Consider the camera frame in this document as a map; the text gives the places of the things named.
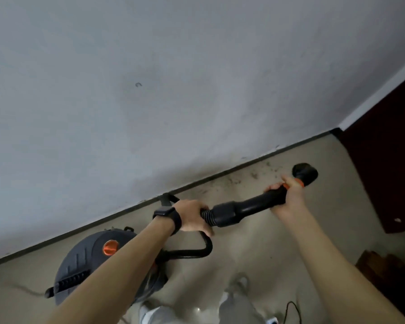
black cable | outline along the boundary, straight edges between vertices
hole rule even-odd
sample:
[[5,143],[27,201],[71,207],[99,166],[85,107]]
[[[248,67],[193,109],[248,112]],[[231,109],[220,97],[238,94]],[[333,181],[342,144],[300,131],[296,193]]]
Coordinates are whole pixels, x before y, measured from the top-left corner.
[[297,307],[297,305],[294,303],[294,301],[288,301],[288,303],[286,304],[284,324],[286,323],[286,316],[288,315],[288,306],[289,306],[289,304],[293,304],[293,305],[294,305],[295,309],[297,310],[299,323],[302,324],[302,318],[301,318],[302,315],[301,315],[301,313],[300,313],[300,310],[298,310],[298,307]]

baseboard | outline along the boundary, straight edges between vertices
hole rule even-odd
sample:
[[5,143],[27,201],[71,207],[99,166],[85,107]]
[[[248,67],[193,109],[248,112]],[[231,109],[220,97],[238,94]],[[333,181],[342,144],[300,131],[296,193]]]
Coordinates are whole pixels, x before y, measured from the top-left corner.
[[346,130],[357,119],[366,114],[374,105],[380,102],[386,95],[392,92],[397,86],[405,81],[405,66],[394,74],[381,88],[372,94],[365,102],[359,105],[349,116],[347,116],[340,124],[341,130]]
[[[227,169],[226,171],[222,171],[222,172],[220,172],[220,173],[218,173],[218,174],[211,175],[211,176],[209,176],[209,177],[207,177],[207,178],[198,180],[198,181],[193,182],[193,183],[191,183],[191,184],[188,184],[188,185],[185,185],[185,186],[180,187],[180,188],[178,188],[178,189],[172,190],[172,191],[170,191],[169,193],[171,193],[171,194],[178,194],[178,193],[180,193],[180,192],[189,190],[189,189],[191,189],[191,188],[193,188],[193,187],[196,187],[196,186],[198,186],[198,185],[204,184],[204,183],[209,182],[209,181],[211,181],[211,180],[215,180],[215,179],[217,179],[217,178],[220,178],[220,177],[222,177],[222,176],[231,174],[231,173],[233,173],[233,172],[235,172],[235,171],[238,171],[238,170],[240,170],[240,169],[246,168],[246,167],[248,167],[248,166],[250,166],[250,165],[252,165],[252,164],[255,164],[255,163],[257,163],[257,162],[261,162],[261,161],[263,161],[263,160],[265,160],[265,159],[267,159],[267,158],[273,157],[274,155],[277,155],[277,154],[279,154],[279,153],[288,151],[288,150],[290,150],[290,149],[292,149],[292,148],[295,148],[295,147],[297,147],[297,146],[301,146],[302,144],[305,144],[305,143],[308,143],[308,142],[310,142],[310,141],[319,139],[320,137],[326,136],[326,135],[328,135],[328,134],[330,134],[330,133],[331,133],[331,131],[327,131],[327,132],[318,134],[318,135],[313,136],[313,137],[311,137],[311,138],[308,138],[308,139],[306,139],[306,140],[303,140],[303,141],[294,143],[294,144],[292,144],[292,145],[290,145],[290,146],[287,146],[287,147],[285,147],[285,148],[283,148],[283,149],[276,150],[276,151],[274,151],[274,152],[270,152],[270,153],[268,153],[268,154],[265,154],[265,155],[263,155],[263,156],[261,156],[261,157],[258,157],[258,158],[256,158],[256,159],[254,159],[254,160],[250,160],[250,161],[248,161],[248,162],[246,162],[246,163],[240,164],[240,165],[238,165],[238,166],[236,166],[236,167],[233,167],[232,169]],[[133,207],[127,208],[127,209],[122,210],[122,211],[120,211],[120,212],[117,212],[117,213],[115,213],[115,214],[113,214],[113,215],[104,217],[104,218],[102,218],[102,219],[99,219],[99,220],[97,220],[97,221],[95,221],[95,222],[92,222],[92,223],[90,223],[90,224],[87,224],[87,225],[85,225],[85,226],[79,227],[79,228],[77,228],[77,229],[75,229],[75,230],[72,230],[72,231],[70,231],[70,232],[67,232],[67,233],[65,233],[65,234],[61,234],[61,235],[59,235],[59,236],[56,236],[55,238],[52,238],[52,239],[46,240],[46,241],[44,241],[44,242],[38,243],[37,245],[33,245],[33,246],[28,247],[28,248],[26,248],[26,249],[17,251],[17,252],[15,252],[15,253],[13,253],[13,254],[10,254],[10,255],[8,255],[8,256],[5,256],[5,257],[3,257],[3,258],[0,258],[0,264],[5,263],[5,262],[7,262],[7,261],[10,261],[10,260],[12,260],[12,259],[15,259],[15,258],[24,256],[25,254],[28,254],[28,253],[30,253],[30,252],[39,250],[39,249],[41,249],[41,248],[43,248],[43,247],[46,247],[47,245],[51,245],[51,244],[53,244],[53,243],[59,242],[59,241],[61,241],[61,240],[64,240],[64,239],[66,239],[66,238],[68,238],[68,237],[70,237],[70,236],[72,236],[72,235],[81,233],[81,232],[83,232],[83,231],[85,231],[85,230],[91,229],[92,227],[101,225],[101,224],[106,223],[106,222],[108,222],[108,221],[110,221],[110,220],[112,220],[112,219],[115,219],[115,218],[117,218],[117,217],[126,215],[126,214],[128,214],[128,213],[130,213],[130,212],[133,212],[133,211],[135,211],[135,210],[137,210],[137,209],[140,209],[140,208],[142,208],[142,207],[148,206],[148,205],[150,205],[150,204],[152,204],[152,203],[155,203],[155,202],[157,202],[157,201],[158,201],[158,198],[157,198],[157,197],[156,197],[156,198],[152,198],[152,199],[150,199],[150,200],[145,200],[145,201],[140,202],[139,204],[137,204],[137,205],[135,205],[135,206],[133,206]]]

beige floor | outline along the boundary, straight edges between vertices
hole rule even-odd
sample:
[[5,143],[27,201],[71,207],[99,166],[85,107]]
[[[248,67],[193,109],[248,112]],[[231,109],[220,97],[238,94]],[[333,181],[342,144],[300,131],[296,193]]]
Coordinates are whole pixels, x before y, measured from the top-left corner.
[[[333,136],[276,155],[263,162],[183,192],[180,198],[198,198],[210,206],[228,200],[243,200],[259,194],[289,172],[298,162],[308,162],[319,178],[307,188],[313,214],[336,246],[351,262],[365,249],[391,252],[405,261],[405,233],[384,234],[347,152]],[[99,230],[129,225],[136,232],[150,221],[158,204],[139,209],[107,224],[87,230],[21,258],[0,265],[0,323],[43,323],[54,308],[45,300],[12,288],[24,285],[43,292],[54,280],[56,270],[70,248]],[[197,260],[170,261],[170,280],[155,297],[173,306],[185,319],[202,324],[217,323],[221,293],[236,272],[250,277],[250,297],[265,315],[283,313],[289,300],[298,301],[304,323],[329,322],[292,239],[282,224],[264,211],[240,224],[215,229],[213,252]],[[167,249],[198,248],[197,233],[179,232]],[[126,317],[137,323],[137,307]],[[294,311],[289,323],[297,323]]]

gray pants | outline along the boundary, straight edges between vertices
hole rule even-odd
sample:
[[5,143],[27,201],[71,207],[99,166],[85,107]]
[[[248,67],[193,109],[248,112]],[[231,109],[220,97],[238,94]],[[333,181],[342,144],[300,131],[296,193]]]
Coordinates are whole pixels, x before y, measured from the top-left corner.
[[[151,315],[148,324],[186,324],[177,318],[174,310],[161,306]],[[227,299],[219,307],[219,324],[266,324],[249,298],[239,292],[228,292]]]

black watch strap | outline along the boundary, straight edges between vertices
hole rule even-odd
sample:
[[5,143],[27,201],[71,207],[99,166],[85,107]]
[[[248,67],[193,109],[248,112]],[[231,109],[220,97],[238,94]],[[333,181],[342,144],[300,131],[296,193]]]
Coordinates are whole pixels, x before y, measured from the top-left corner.
[[170,207],[170,206],[160,207],[155,210],[155,213],[153,214],[153,218],[155,218],[156,216],[168,217],[174,221],[175,229],[171,235],[176,234],[180,230],[181,217],[174,207]]

